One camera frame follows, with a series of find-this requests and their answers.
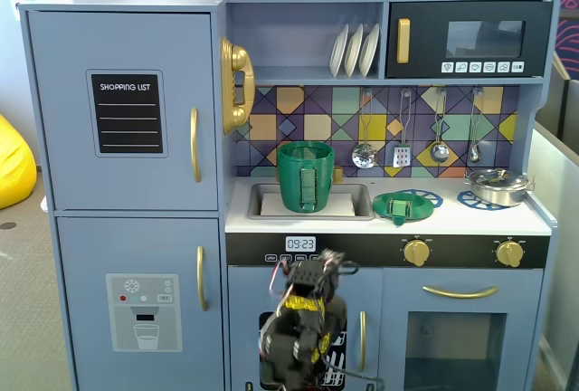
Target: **blue cabinet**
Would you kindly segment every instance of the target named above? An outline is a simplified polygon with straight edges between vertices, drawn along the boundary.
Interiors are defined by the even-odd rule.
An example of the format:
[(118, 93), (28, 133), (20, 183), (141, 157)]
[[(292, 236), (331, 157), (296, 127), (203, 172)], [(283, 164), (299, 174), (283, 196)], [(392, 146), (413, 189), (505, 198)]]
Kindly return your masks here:
[[(254, 389), (261, 389), (259, 330), (275, 310), (280, 297), (268, 294), (271, 268), (230, 267), (228, 272), (232, 390), (245, 389), (247, 382), (251, 382)], [(328, 352), (330, 362), (336, 367), (376, 376), (382, 276), (381, 270), (363, 269), (340, 278), (337, 295), (346, 299), (348, 310), (346, 333), (334, 341)], [(284, 280), (280, 272), (274, 287), (276, 291), (283, 290)], [(365, 347), (362, 345), (362, 316), (365, 316)], [(365, 382), (328, 371), (324, 386), (330, 390), (354, 391), (364, 389)]]
[(217, 210), (209, 14), (29, 21), (56, 208)]
[(522, 391), (540, 270), (386, 269), (386, 389)]
[(79, 390), (223, 389), (217, 220), (57, 223)]

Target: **gold telephone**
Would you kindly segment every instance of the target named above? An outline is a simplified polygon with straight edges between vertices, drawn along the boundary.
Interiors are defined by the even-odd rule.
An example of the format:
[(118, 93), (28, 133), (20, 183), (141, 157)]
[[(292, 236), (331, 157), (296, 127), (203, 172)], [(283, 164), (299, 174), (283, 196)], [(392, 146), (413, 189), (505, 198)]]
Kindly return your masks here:
[[(235, 72), (243, 72), (243, 104), (235, 104)], [(227, 38), (221, 41), (221, 82), (223, 98), (223, 133), (245, 124), (255, 99), (255, 76), (250, 55)]]

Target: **green cup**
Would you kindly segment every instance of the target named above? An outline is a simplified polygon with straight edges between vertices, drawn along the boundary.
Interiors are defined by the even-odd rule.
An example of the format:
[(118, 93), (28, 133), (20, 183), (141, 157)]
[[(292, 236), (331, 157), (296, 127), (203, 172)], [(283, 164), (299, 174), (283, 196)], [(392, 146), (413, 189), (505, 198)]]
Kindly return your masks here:
[(281, 199), (292, 212), (315, 213), (327, 204), (334, 149), (321, 142), (290, 142), (278, 150)]

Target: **yellow bean bag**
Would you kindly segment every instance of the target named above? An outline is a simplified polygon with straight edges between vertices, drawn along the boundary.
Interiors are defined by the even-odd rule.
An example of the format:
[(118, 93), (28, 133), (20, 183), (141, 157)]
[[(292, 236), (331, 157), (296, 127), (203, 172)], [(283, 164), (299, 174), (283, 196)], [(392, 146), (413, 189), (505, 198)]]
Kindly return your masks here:
[(0, 208), (27, 198), (35, 183), (36, 163), (32, 150), (0, 115)]

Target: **floor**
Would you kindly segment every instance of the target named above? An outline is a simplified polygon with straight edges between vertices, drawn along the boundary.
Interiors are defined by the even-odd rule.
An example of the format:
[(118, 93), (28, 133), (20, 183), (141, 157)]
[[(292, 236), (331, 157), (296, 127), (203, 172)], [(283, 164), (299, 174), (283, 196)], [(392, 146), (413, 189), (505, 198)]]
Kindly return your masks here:
[[(42, 178), (0, 210), (0, 388), (71, 391)], [(533, 391), (556, 391), (542, 362)]]

